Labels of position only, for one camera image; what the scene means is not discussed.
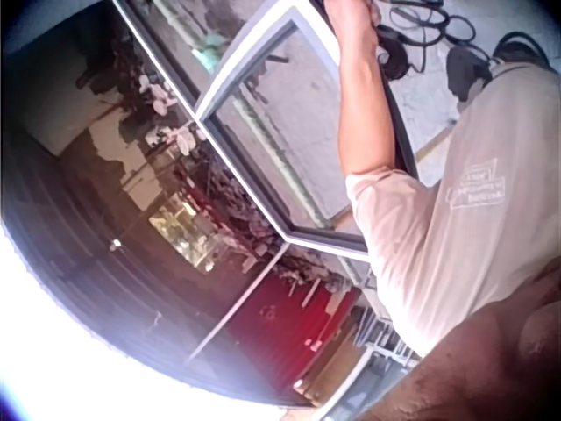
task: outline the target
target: window pane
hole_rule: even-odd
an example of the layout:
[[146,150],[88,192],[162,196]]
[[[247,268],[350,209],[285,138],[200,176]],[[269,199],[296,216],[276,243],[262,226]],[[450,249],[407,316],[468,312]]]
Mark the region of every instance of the window pane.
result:
[[230,43],[263,0],[131,0],[131,3],[202,91]]
[[348,204],[337,154],[338,110],[337,84],[295,32],[217,111],[295,225],[326,225]]

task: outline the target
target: wall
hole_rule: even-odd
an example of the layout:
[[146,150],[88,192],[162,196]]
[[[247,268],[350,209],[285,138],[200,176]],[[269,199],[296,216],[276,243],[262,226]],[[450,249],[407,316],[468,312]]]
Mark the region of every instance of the wall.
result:
[[75,81],[85,69],[67,22],[6,61],[5,108],[54,155],[118,101],[115,92],[95,96],[88,87],[77,89]]
[[127,116],[122,109],[116,109],[89,126],[96,153],[106,161],[122,164],[121,185],[134,203],[145,211],[162,192],[156,173],[138,145],[126,144],[119,134],[119,122]]

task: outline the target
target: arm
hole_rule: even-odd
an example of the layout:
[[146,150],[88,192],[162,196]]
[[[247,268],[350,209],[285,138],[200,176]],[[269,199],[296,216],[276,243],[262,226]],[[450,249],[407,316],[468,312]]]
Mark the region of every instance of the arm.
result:
[[339,156],[345,175],[394,168],[394,128],[375,56],[379,11],[366,0],[326,0],[341,49]]

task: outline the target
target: pole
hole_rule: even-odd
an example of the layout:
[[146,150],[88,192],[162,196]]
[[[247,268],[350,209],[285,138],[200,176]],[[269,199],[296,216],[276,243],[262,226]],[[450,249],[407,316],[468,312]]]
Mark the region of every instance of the pole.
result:
[[269,261],[269,263],[265,266],[265,268],[261,271],[261,273],[255,278],[252,284],[249,286],[248,289],[245,290],[244,294],[231,306],[228,312],[220,319],[216,326],[210,331],[210,333],[202,340],[202,342],[198,345],[198,347],[189,355],[189,357],[185,360],[186,364],[189,364],[209,342],[220,332],[220,330],[228,323],[228,321],[236,314],[239,308],[242,306],[243,303],[247,301],[249,296],[252,292],[263,282],[265,276],[271,271],[274,265],[281,259],[282,255],[287,251],[288,247],[290,246],[289,243],[283,243],[280,246],[280,250],[277,254]]

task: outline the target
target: hand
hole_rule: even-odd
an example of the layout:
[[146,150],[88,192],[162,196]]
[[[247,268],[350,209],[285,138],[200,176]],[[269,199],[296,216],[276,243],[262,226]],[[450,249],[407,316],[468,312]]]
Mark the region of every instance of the hand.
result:
[[360,51],[371,54],[378,45],[373,23],[380,21],[380,9],[373,0],[325,0],[342,54]]

